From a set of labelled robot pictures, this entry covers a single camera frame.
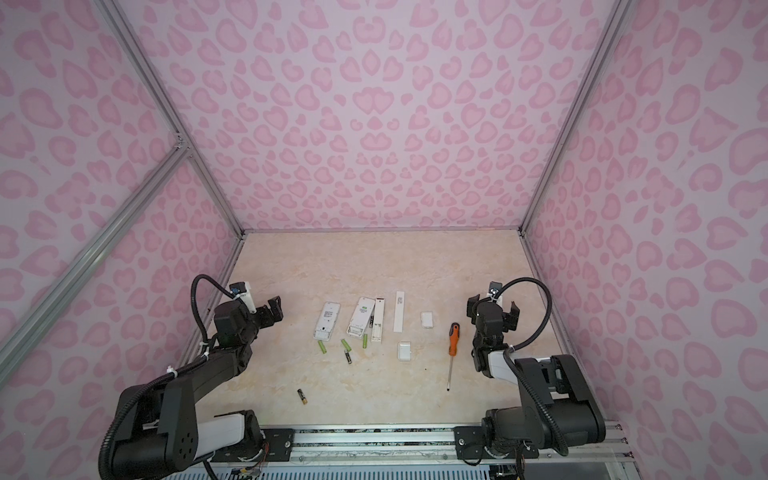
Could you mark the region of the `small white battery cover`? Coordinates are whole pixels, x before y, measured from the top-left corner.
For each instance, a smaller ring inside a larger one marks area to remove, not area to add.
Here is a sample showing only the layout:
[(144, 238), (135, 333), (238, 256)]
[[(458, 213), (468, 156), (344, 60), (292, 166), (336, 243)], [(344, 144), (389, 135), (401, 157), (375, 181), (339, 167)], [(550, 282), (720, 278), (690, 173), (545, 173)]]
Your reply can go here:
[(431, 311), (422, 312), (420, 322), (424, 329), (432, 329), (434, 327), (433, 313)]

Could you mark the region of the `white air conditioner remote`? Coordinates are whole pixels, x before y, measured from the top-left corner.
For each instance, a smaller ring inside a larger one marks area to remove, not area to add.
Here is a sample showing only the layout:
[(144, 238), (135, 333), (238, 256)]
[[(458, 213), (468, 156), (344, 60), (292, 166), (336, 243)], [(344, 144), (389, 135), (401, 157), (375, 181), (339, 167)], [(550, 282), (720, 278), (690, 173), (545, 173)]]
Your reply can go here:
[(339, 303), (326, 302), (324, 304), (316, 322), (313, 335), (315, 340), (327, 342), (331, 339), (340, 309)]

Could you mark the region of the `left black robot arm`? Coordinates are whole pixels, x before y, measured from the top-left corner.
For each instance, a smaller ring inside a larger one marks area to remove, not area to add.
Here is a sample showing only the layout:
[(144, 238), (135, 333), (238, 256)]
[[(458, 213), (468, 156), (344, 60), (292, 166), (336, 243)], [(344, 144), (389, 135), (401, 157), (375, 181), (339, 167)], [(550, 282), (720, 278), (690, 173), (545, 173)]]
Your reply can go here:
[[(207, 333), (197, 302), (200, 282), (226, 296), (214, 310), (215, 331)], [(220, 385), (246, 371), (252, 344), (259, 332), (284, 318), (282, 300), (275, 296), (255, 304), (246, 282), (227, 287), (206, 274), (190, 287), (195, 322), (202, 332), (200, 354), (179, 368), (145, 384), (125, 389), (98, 454), (103, 479), (162, 479), (211, 461), (245, 461), (256, 467), (269, 455), (269, 441), (255, 413), (240, 410), (200, 422), (196, 405)]]

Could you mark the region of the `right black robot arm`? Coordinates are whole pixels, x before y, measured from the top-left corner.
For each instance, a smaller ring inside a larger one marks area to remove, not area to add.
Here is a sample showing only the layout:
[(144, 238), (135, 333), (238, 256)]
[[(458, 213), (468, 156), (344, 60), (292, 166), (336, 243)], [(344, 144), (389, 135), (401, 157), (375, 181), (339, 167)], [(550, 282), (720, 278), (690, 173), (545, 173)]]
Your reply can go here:
[[(528, 338), (512, 345), (505, 334), (517, 329), (520, 308), (515, 303), (504, 308), (501, 297), (523, 283), (544, 294), (545, 313)], [(605, 441), (606, 421), (576, 359), (569, 354), (540, 359), (519, 355), (543, 333), (552, 311), (550, 290), (532, 277), (492, 282), (486, 295), (467, 300), (467, 317), (475, 327), (471, 350), (475, 370), (516, 386), (520, 404), (488, 410), (478, 427), (454, 429), (457, 457), (465, 463), (495, 458), (513, 459), (523, 466), (542, 450), (565, 457), (572, 448)]]

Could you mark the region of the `orange handled screwdriver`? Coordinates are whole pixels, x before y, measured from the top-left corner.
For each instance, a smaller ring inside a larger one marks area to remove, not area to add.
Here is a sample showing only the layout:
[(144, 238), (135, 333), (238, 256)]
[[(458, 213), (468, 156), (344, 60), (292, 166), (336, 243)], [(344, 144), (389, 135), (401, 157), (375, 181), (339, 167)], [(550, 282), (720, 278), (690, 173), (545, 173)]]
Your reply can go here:
[(446, 391), (449, 392), (451, 390), (451, 381), (452, 381), (452, 374), (453, 374), (453, 366), (454, 366), (454, 359), (457, 355), (458, 351), (458, 343), (460, 339), (460, 331), (461, 326), (458, 322), (453, 322), (450, 325), (449, 328), (449, 347), (448, 347), (448, 355), (449, 355), (449, 367), (448, 367), (448, 376), (446, 381)]

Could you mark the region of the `long slim white remote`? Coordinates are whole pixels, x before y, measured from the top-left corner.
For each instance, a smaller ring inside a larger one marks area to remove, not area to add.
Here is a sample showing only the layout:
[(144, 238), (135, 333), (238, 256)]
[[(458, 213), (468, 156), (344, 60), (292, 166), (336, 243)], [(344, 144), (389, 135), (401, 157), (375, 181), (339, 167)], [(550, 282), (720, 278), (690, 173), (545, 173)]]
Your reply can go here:
[(381, 343), (383, 339), (383, 323), (386, 301), (384, 298), (375, 299), (373, 310), (373, 323), (371, 327), (371, 340), (374, 343)]

